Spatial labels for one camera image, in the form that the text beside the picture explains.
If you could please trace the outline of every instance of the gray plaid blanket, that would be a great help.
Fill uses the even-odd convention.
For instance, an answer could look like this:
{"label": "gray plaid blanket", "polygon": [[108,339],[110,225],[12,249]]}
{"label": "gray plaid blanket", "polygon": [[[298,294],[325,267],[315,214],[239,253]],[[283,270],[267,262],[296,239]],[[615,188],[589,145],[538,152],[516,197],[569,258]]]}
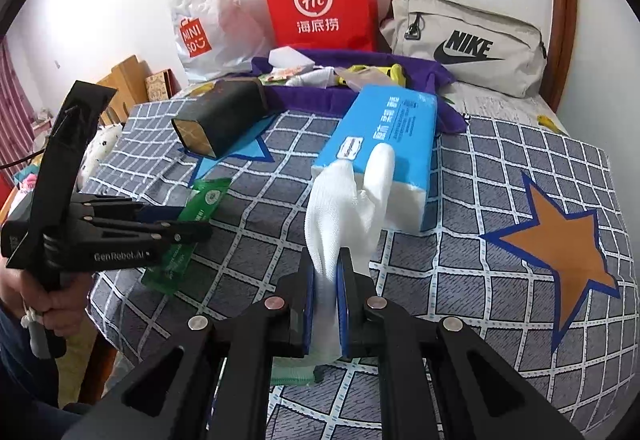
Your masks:
{"label": "gray plaid blanket", "polygon": [[[85,191],[184,204],[195,160],[178,151],[170,119],[189,101],[137,106]],[[273,163],[227,159],[209,173],[233,183],[211,222],[212,239],[196,249],[175,296],[141,285],[141,271],[100,274],[91,318],[131,362],[192,315],[238,315],[298,267],[310,166],[338,122],[283,113],[264,134]],[[431,164],[430,230],[382,232],[370,263],[378,294],[427,319],[460,315],[577,428],[599,424],[636,372],[639,331],[638,289],[607,157],[568,137],[472,118],[466,134],[436,139]],[[620,287],[620,299],[590,291],[553,353],[551,272],[479,239],[530,218],[522,170],[568,213],[597,209],[608,270]],[[338,360],[322,370],[318,386],[271,390],[267,438],[382,438],[374,360]]]}

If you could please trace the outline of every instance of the screw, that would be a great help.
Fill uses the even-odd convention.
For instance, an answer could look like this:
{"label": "screw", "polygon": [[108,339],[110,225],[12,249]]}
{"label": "screw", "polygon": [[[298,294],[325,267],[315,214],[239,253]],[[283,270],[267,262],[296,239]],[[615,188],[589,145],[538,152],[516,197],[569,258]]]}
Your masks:
{"label": "screw", "polygon": [[284,299],[272,296],[264,300],[264,305],[270,310],[280,310],[284,306]]}
{"label": "screw", "polygon": [[386,299],[374,295],[367,299],[367,306],[374,310],[382,310],[386,306]]}
{"label": "screw", "polygon": [[198,330],[206,328],[207,324],[209,324],[209,321],[204,315],[194,315],[191,319],[189,319],[187,324],[189,325],[191,330],[197,332]]}
{"label": "screw", "polygon": [[442,326],[450,332],[459,332],[462,330],[462,321],[457,317],[445,317]]}

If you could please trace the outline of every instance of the beige bag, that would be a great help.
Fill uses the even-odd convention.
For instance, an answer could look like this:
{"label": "beige bag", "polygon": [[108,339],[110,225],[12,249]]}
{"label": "beige bag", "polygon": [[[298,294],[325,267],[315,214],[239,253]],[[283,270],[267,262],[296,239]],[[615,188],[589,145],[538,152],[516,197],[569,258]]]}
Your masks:
{"label": "beige bag", "polygon": [[381,32],[391,51],[437,60],[458,80],[516,97],[537,85],[546,64],[540,30],[460,0],[391,0]]}

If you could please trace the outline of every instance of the bag zipper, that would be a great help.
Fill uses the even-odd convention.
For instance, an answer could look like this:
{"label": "bag zipper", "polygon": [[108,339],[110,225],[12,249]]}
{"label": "bag zipper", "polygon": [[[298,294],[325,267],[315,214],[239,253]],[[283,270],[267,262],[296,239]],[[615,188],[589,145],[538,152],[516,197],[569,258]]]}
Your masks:
{"label": "bag zipper", "polygon": [[422,12],[415,12],[415,21],[409,25],[404,33],[404,39],[407,41],[419,41],[422,37],[420,29],[420,21],[422,20]]}
{"label": "bag zipper", "polygon": [[[542,32],[540,32],[540,29],[539,29],[539,28],[537,28],[537,26],[532,25],[531,23],[527,23],[526,21],[523,21],[523,20],[521,20],[521,19],[517,19],[517,18],[515,18],[515,17],[511,17],[511,16],[508,16],[508,15],[505,15],[505,14],[502,14],[502,13],[491,12],[490,10],[484,10],[484,9],[482,9],[482,8],[477,8],[477,7],[475,7],[475,6],[466,5],[466,4],[464,4],[464,3],[456,3],[456,0],[440,0],[440,1],[445,1],[445,2],[448,2],[448,3],[453,3],[453,4],[456,4],[456,5],[458,5],[458,6],[462,6],[462,7],[468,8],[468,9],[470,9],[470,10],[475,10],[475,11],[477,11],[477,12],[482,12],[482,13],[485,13],[485,14],[495,15],[495,16],[497,16],[497,17],[502,17],[503,19],[507,19],[507,20],[510,20],[510,21],[515,21],[516,23],[520,23],[520,24],[525,25],[525,26],[530,26],[530,27],[531,27],[531,28],[533,28],[535,31],[537,31],[537,32],[539,33],[539,35],[540,35],[540,46],[542,47],[543,57],[545,57],[545,60],[546,60],[546,48],[545,48],[544,42],[543,42],[543,40],[542,40]],[[410,14],[411,14],[411,13],[413,13],[413,14],[415,14],[415,15],[416,15],[416,19],[415,19],[415,20],[414,20],[414,22],[413,22],[413,23],[412,23],[412,24],[407,28],[407,31],[404,33],[404,39],[406,39],[406,40],[408,40],[408,41],[418,41],[418,40],[420,40],[420,36],[422,35],[422,31],[421,31],[421,29],[420,29],[419,22],[420,22],[420,20],[422,19],[422,16],[423,16],[423,15],[425,15],[425,12],[410,12]],[[457,19],[457,20],[459,20],[459,21],[461,21],[461,22],[465,22],[465,21],[463,21],[462,19],[459,19],[459,18],[457,18],[457,17],[447,16],[447,15],[443,15],[442,17],[447,17],[447,18],[449,18],[449,19]],[[409,38],[409,37],[408,37],[408,36],[412,35],[412,34],[410,34],[410,32],[411,32],[411,31],[413,31],[413,32],[412,32],[412,34],[413,34],[413,33],[417,33],[417,34],[418,34],[417,38],[413,38],[413,37],[412,37],[412,38]],[[493,33],[497,33],[497,34],[502,34],[502,35],[505,35],[505,36],[507,36],[507,37],[514,38],[514,39],[516,39],[516,41],[520,41],[522,44],[524,44],[524,45],[526,45],[526,46],[529,46],[525,41],[522,41],[521,39],[518,39],[517,37],[515,37],[515,36],[513,36],[513,35],[511,35],[511,34],[508,34],[508,33],[505,33],[505,32],[500,32],[500,31],[498,31],[498,30],[489,30],[489,31],[490,31],[490,32],[493,32]]]}

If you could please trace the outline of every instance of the human hand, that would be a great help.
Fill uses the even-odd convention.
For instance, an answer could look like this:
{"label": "human hand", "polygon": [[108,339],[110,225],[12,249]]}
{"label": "human hand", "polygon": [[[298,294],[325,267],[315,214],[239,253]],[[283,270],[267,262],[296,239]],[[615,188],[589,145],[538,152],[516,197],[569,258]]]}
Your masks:
{"label": "human hand", "polygon": [[30,272],[5,268],[5,265],[6,259],[0,258],[0,299],[15,317],[20,319],[24,315],[24,301],[27,307],[42,313],[44,327],[57,336],[78,333],[87,296],[94,284],[91,274],[76,274],[68,287],[46,292]]}

